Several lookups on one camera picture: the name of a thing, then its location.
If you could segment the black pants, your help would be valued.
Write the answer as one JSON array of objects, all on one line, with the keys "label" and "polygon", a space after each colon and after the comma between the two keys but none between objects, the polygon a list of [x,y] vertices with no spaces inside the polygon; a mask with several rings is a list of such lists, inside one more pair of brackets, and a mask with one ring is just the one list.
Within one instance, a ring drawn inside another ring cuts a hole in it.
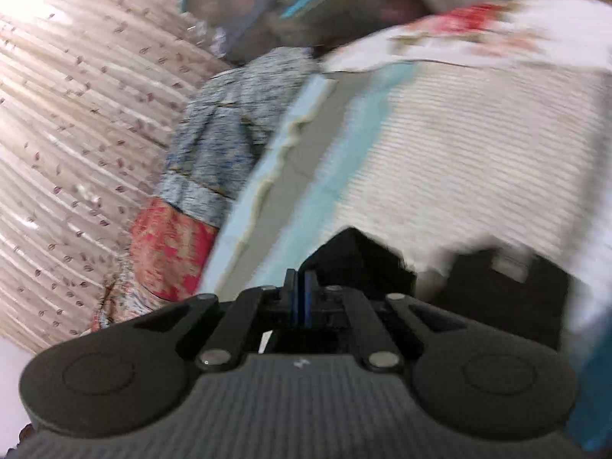
[{"label": "black pants", "polygon": [[554,350],[560,347],[571,286],[564,269],[510,244],[444,250],[437,259],[416,272],[398,251],[347,227],[302,262],[299,278],[312,272],[319,286],[354,288],[372,301],[402,293]]}]

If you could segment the teal grey patchwork quilt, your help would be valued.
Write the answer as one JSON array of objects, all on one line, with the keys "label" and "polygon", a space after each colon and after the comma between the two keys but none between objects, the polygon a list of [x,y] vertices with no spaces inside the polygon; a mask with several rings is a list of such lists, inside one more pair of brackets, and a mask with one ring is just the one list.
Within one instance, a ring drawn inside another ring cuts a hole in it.
[{"label": "teal grey patchwork quilt", "polygon": [[395,64],[371,76],[306,187],[300,143],[260,169],[201,280],[231,297],[273,283],[355,227],[421,272],[502,241],[575,276],[608,165],[611,77],[552,65]]}]

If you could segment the white floral bedsheet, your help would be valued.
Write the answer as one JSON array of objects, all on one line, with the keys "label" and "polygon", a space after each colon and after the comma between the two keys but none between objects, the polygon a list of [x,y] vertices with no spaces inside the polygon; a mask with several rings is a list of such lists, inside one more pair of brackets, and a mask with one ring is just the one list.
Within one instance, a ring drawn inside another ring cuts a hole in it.
[{"label": "white floral bedsheet", "polygon": [[534,63],[611,70],[611,5],[601,0],[500,0],[369,34],[327,54],[327,73],[402,61],[460,67]]}]

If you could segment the floral patchwork blanket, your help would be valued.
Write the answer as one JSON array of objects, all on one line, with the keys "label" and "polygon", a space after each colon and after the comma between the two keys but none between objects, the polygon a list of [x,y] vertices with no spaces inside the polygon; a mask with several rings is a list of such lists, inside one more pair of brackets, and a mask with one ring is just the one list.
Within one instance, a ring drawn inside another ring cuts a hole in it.
[{"label": "floral patchwork blanket", "polygon": [[281,118],[319,65],[308,48],[275,48],[208,79],[187,105],[153,197],[92,329],[193,296],[217,236]]}]

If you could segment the beige patterned curtain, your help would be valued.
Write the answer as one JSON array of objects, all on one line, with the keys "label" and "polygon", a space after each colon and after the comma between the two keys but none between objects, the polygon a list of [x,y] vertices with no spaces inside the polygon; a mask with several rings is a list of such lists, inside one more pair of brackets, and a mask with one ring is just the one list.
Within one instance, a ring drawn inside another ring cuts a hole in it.
[{"label": "beige patterned curtain", "polygon": [[224,63],[177,0],[1,0],[1,333],[90,326],[182,109]]}]

